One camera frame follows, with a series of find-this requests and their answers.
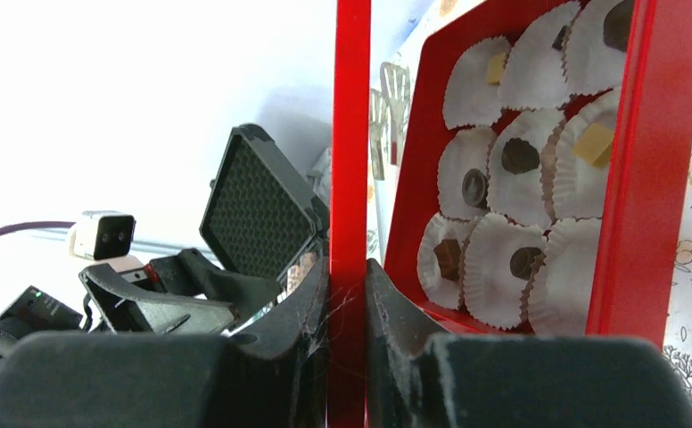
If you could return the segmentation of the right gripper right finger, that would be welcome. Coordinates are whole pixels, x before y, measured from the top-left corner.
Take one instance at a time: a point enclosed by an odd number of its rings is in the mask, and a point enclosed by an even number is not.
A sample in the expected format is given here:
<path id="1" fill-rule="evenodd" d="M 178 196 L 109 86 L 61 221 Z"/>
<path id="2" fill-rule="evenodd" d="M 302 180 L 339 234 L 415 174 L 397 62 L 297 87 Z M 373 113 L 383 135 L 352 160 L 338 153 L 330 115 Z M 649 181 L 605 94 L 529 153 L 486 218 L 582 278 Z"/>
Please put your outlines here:
<path id="1" fill-rule="evenodd" d="M 692 427 L 652 345 L 588 336 L 457 334 L 367 264 L 372 427 Z"/>

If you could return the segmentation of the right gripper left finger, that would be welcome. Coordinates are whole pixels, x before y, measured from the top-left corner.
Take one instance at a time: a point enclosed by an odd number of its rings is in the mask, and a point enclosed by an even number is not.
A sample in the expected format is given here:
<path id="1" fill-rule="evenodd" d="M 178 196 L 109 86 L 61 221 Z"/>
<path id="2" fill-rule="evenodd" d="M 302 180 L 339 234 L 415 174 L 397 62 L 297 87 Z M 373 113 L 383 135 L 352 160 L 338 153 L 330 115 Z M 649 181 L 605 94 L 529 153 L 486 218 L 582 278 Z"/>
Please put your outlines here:
<path id="1" fill-rule="evenodd" d="M 240 333 L 37 333 L 0 365 L 0 427 L 322 427 L 329 268 Z"/>

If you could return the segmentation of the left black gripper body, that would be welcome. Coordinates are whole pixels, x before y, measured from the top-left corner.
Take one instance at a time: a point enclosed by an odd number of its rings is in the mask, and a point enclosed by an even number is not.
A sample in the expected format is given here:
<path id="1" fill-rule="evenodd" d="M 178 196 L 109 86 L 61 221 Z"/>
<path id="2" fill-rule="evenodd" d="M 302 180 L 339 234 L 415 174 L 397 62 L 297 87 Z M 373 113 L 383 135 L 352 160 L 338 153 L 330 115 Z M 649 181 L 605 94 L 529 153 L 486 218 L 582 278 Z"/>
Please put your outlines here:
<path id="1" fill-rule="evenodd" d="M 223 270 L 196 249 L 122 272 L 95 264 L 78 277 L 114 333 L 222 333 L 281 292 L 276 280 Z"/>

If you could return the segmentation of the red square box lid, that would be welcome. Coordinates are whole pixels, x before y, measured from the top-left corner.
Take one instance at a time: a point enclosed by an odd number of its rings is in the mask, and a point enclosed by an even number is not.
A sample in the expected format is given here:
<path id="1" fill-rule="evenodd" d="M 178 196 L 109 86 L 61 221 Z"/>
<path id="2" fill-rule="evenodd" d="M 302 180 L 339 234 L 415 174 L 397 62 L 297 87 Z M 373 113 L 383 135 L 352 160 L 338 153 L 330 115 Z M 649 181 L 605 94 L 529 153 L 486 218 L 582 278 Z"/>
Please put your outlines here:
<path id="1" fill-rule="evenodd" d="M 334 53 L 327 424 L 366 419 L 367 120 L 371 3 L 337 4 Z"/>

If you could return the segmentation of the red chocolate box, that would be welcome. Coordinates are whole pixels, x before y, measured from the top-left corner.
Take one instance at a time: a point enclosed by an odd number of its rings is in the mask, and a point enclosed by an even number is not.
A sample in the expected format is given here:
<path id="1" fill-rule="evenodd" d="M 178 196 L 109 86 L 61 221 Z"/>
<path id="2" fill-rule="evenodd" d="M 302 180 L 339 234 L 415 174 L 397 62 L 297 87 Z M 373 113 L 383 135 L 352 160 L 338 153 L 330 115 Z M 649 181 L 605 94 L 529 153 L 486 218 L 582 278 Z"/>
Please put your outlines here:
<path id="1" fill-rule="evenodd" d="M 458 56 L 485 38 L 519 36 L 551 4 L 486 1 L 424 42 L 384 269 L 415 304 L 457 331 L 471 317 L 431 304 L 416 274 L 437 211 L 437 163 L 452 132 L 441 114 Z M 692 1 L 638 1 L 618 110 L 587 330 L 662 344 L 692 142 Z"/>

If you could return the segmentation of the small caramel square chocolate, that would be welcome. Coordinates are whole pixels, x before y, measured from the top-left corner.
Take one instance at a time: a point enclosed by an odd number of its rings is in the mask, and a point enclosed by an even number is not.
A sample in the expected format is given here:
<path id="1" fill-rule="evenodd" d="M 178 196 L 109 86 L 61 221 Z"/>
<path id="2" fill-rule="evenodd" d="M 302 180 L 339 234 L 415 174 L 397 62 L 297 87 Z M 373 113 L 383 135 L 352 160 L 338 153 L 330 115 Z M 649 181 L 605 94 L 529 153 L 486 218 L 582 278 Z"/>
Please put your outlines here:
<path id="1" fill-rule="evenodd" d="M 487 70 L 486 70 L 486 84 L 491 86 L 498 86 L 502 79 L 506 63 L 507 63 L 508 52 L 497 53 L 489 58 Z"/>

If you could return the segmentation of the silver metal tongs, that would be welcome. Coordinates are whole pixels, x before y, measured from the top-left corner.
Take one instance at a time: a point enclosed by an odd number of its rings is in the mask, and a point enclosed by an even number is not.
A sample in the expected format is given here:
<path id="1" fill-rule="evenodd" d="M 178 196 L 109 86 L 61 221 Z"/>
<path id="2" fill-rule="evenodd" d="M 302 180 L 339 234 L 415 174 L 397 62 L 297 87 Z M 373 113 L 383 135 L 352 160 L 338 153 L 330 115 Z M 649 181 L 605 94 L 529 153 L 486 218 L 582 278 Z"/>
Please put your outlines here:
<path id="1" fill-rule="evenodd" d="M 401 164 L 410 107 L 411 74 L 405 67 L 383 62 L 379 76 L 381 88 L 370 89 L 368 137 L 373 178 L 384 180 L 387 168 L 398 168 Z"/>

